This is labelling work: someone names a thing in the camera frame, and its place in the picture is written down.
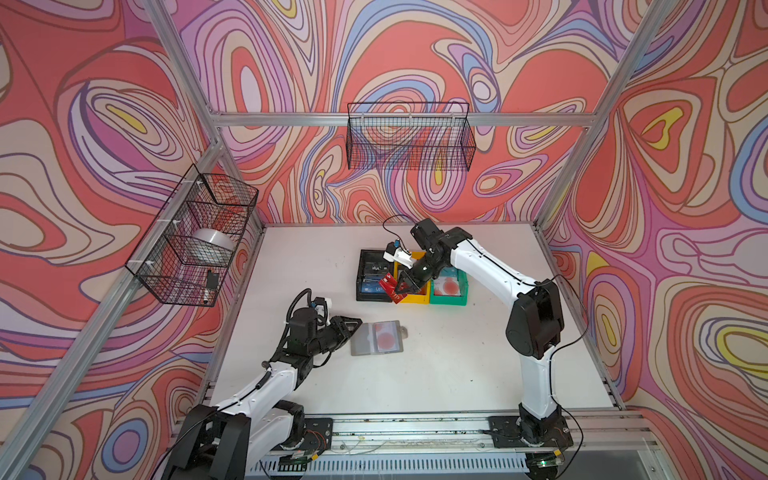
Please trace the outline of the red credit card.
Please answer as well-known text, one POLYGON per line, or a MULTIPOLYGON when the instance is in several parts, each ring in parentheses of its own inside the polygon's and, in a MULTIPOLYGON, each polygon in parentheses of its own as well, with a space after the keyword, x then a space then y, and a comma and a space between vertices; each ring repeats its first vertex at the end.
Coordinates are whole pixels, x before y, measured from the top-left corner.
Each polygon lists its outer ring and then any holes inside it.
POLYGON ((398 282, 391 273, 384 275, 379 285, 394 304, 399 304, 409 296, 407 292, 398 291, 398 282))

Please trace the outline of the grey card holder wallet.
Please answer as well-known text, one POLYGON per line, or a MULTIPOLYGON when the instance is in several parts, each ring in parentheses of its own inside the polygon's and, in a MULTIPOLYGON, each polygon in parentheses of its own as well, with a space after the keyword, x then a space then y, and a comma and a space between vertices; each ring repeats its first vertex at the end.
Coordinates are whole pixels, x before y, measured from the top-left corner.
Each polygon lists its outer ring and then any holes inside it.
POLYGON ((398 320, 363 323, 350 340, 352 356, 401 353, 407 329, 398 320))

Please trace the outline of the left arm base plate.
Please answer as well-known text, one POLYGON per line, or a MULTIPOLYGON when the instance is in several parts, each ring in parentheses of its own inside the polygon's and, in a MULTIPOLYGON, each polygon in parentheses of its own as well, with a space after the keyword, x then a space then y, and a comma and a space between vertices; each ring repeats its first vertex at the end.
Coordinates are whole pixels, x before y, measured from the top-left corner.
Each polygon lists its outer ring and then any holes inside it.
POLYGON ((283 451, 303 450, 322 453, 332 447, 334 420, 330 417, 315 417, 304 421, 304 425, 292 432, 289 438, 278 445, 283 451))

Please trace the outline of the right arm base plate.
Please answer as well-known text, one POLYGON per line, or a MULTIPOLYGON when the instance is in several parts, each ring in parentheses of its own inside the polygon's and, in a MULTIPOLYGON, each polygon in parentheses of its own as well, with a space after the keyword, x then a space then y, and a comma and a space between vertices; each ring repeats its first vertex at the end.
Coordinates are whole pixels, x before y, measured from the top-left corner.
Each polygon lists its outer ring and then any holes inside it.
POLYGON ((544 419, 505 415, 490 416, 487 420, 485 434, 491 437, 495 448, 565 450, 574 445, 570 428, 559 410, 544 419))

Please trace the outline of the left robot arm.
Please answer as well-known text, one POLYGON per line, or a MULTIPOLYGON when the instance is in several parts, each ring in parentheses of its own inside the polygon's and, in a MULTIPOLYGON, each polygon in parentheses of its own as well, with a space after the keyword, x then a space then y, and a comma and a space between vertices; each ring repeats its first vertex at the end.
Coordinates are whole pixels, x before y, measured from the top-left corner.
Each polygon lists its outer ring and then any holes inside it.
POLYGON ((359 318, 331 315, 330 305, 311 289, 302 290, 287 310, 262 374, 215 405, 196 405, 151 476, 243 479, 273 450, 285 452, 282 464, 299 468, 329 450, 332 420, 307 419, 304 407, 288 397, 318 368, 316 356, 330 358, 363 324, 359 318))

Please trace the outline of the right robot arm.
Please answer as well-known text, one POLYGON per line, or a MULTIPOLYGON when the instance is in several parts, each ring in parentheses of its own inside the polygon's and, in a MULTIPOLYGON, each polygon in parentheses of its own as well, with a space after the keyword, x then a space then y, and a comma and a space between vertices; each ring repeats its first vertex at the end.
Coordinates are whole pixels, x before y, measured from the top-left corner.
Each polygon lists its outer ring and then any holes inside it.
POLYGON ((456 268, 493 293, 509 309, 505 337, 521 357, 523 397, 519 404, 521 441, 540 446, 563 419, 554 398, 552 357, 565 327, 560 291, 551 279, 536 280, 489 253, 460 227, 447 231, 432 220, 417 222, 410 233, 424 255, 417 259, 401 238, 390 242, 383 258, 398 265, 395 279, 381 285, 397 302, 415 294, 447 268, 456 268))

